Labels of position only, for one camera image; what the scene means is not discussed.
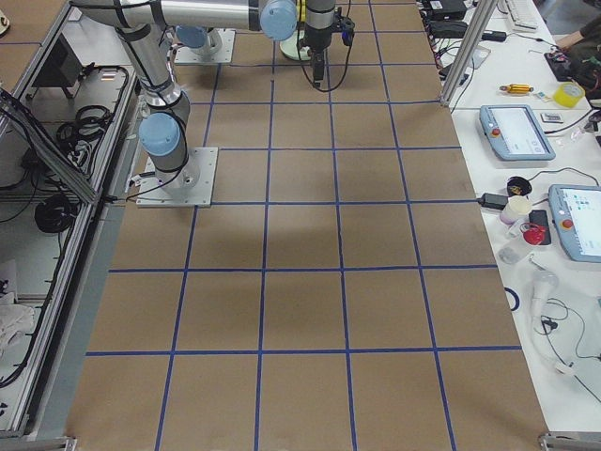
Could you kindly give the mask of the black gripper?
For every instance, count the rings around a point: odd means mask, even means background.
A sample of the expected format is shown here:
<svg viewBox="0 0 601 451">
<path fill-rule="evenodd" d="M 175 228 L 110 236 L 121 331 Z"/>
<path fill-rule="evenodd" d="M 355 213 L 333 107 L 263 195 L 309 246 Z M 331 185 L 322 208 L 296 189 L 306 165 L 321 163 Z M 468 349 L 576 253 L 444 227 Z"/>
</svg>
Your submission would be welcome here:
<svg viewBox="0 0 601 451">
<path fill-rule="evenodd" d="M 323 80 L 326 66 L 327 49 L 309 48 L 313 80 Z"/>
</svg>

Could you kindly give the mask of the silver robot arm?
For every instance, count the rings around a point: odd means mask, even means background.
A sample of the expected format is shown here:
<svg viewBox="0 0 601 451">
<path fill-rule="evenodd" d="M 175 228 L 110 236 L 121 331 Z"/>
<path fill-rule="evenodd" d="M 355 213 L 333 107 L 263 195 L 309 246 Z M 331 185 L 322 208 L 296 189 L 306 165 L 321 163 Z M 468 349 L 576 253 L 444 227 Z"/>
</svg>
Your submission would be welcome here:
<svg viewBox="0 0 601 451">
<path fill-rule="evenodd" d="M 168 69 L 160 33 L 178 25 L 258 31 L 257 1 L 71 1 L 89 19 L 114 28 L 145 92 L 151 112 L 172 111 L 187 122 L 190 102 Z"/>
<path fill-rule="evenodd" d="M 354 40 L 353 21 L 336 8 L 335 1 L 267 1 L 258 15 L 264 34 L 282 42 L 282 53 L 296 61 L 308 61 L 312 76 L 307 80 L 322 92 L 320 85 L 325 73 L 326 52 L 331 46 L 333 34 L 340 34 L 348 48 L 340 83 L 347 73 L 347 64 Z M 225 30 L 201 26 L 178 25 L 175 33 L 179 42 L 191 52 L 205 60 L 222 49 L 222 34 Z"/>
</svg>

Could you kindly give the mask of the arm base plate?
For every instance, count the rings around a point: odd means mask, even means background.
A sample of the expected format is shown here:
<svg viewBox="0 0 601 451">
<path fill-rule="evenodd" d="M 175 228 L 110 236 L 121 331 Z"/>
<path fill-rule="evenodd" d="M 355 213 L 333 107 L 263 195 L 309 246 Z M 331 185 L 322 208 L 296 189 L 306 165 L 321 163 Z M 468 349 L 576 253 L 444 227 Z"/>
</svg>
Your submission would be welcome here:
<svg viewBox="0 0 601 451">
<path fill-rule="evenodd" d="M 230 63 L 236 32 L 230 28 L 178 26 L 176 65 L 217 65 Z"/>
</svg>

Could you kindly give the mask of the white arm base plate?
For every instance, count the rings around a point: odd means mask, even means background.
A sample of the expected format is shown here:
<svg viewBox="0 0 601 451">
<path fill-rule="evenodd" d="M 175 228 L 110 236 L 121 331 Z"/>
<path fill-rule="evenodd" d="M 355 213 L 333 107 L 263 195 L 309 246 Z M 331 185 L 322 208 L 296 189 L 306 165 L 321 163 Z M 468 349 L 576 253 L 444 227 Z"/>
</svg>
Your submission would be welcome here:
<svg viewBox="0 0 601 451">
<path fill-rule="evenodd" d="M 141 208 L 187 208 L 211 206 L 215 173 L 217 168 L 217 148 L 188 148 L 187 164 L 175 174 L 156 172 L 154 163 L 146 158 L 147 172 L 153 172 L 140 182 L 143 192 L 135 197 Z"/>
</svg>

